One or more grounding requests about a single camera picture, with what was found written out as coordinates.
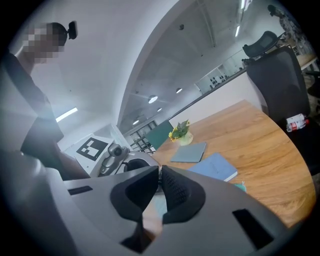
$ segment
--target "glass railing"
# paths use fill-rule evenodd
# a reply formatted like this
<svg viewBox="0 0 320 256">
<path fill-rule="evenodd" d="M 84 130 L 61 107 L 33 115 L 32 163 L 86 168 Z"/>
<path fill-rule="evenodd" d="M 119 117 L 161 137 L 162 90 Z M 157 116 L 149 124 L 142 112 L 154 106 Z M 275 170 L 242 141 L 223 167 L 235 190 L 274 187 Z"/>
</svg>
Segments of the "glass railing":
<svg viewBox="0 0 320 256">
<path fill-rule="evenodd" d="M 248 56 L 245 54 L 244 50 L 241 49 L 226 59 L 222 64 L 215 67 L 195 84 L 199 87 L 200 91 L 205 94 L 240 72 L 244 68 L 242 59 L 247 58 Z"/>
</svg>

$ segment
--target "black rectangular slot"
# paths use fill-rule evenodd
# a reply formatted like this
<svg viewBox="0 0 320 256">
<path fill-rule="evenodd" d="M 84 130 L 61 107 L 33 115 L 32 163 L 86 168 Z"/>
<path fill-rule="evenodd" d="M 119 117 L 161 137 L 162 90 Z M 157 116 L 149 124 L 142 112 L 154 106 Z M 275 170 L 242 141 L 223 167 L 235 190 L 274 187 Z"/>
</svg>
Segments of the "black rectangular slot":
<svg viewBox="0 0 320 256">
<path fill-rule="evenodd" d="M 92 187 L 90 187 L 90 186 L 81 186 L 81 187 L 76 187 L 76 188 L 68 189 L 69 194 L 70 194 L 71 196 L 77 195 L 77 194 L 81 194 L 81 193 L 84 193 L 84 192 L 88 192 L 88 191 L 90 191 L 90 190 L 93 190 Z"/>
<path fill-rule="evenodd" d="M 257 250 L 263 248 L 274 240 L 248 210 L 235 210 L 232 214 L 242 226 L 246 235 L 250 238 Z"/>
</svg>

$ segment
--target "chair backrest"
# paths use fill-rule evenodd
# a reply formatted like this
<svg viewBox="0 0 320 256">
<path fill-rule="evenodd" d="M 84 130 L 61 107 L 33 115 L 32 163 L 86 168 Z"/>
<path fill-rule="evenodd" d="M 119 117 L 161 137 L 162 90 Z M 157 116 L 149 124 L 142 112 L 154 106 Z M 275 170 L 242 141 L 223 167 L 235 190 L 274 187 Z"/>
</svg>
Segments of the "chair backrest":
<svg viewBox="0 0 320 256">
<path fill-rule="evenodd" d="M 271 31 L 266 31 L 260 37 L 258 41 L 251 45 L 245 45 L 243 48 L 245 54 L 250 57 L 256 57 L 262 55 L 269 49 L 271 49 L 278 41 L 278 37 Z"/>
<path fill-rule="evenodd" d="M 272 51 L 246 71 L 261 91 L 270 118 L 279 125 L 289 117 L 310 113 L 305 80 L 291 48 L 283 46 Z"/>
<path fill-rule="evenodd" d="M 166 120 L 147 133 L 145 137 L 155 150 L 157 150 L 168 139 L 169 133 L 172 132 L 173 129 L 169 121 Z"/>
</svg>

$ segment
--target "green leaf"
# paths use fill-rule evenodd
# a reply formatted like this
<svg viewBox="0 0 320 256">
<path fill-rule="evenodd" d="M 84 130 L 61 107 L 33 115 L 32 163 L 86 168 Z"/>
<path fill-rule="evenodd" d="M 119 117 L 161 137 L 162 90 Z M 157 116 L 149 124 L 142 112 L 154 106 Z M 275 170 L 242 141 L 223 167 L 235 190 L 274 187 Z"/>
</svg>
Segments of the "green leaf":
<svg viewBox="0 0 320 256">
<path fill-rule="evenodd" d="M 182 132 L 183 132 L 184 134 L 186 134 L 186 133 L 188 132 L 188 130 L 189 130 L 189 127 L 186 126 L 186 127 L 184 127 L 184 128 L 182 129 Z"/>
<path fill-rule="evenodd" d="M 181 124 L 182 129 L 184 129 L 187 126 L 187 122 L 188 122 L 188 120 L 182 122 L 182 124 Z"/>
<path fill-rule="evenodd" d="M 177 129 L 178 129 L 178 131 L 180 131 L 180 132 L 182 131 L 182 126 L 181 126 L 181 123 L 179 123 L 179 122 L 178 122 Z"/>
<path fill-rule="evenodd" d="M 172 137 L 173 138 L 180 138 L 180 132 L 178 130 L 175 130 L 173 133 L 172 133 Z"/>
</svg>

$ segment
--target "wooden table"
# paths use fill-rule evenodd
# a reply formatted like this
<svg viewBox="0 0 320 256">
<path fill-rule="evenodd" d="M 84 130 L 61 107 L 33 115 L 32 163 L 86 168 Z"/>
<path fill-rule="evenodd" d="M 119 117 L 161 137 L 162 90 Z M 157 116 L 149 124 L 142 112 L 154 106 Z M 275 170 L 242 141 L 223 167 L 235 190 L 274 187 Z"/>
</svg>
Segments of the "wooden table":
<svg viewBox="0 0 320 256">
<path fill-rule="evenodd" d="M 313 62 L 315 62 L 317 60 L 317 56 L 312 53 L 298 55 L 296 58 L 299 62 L 301 70 L 304 70 L 305 68 L 307 68 L 309 65 L 311 65 Z"/>
<path fill-rule="evenodd" d="M 238 170 L 231 183 L 276 213 L 288 226 L 311 212 L 316 194 L 305 161 L 287 135 L 263 112 L 243 100 L 191 124 L 193 144 L 206 142 L 203 159 L 219 152 Z M 195 163 L 170 162 L 179 145 L 169 139 L 153 158 L 161 165 L 188 169 Z"/>
</svg>

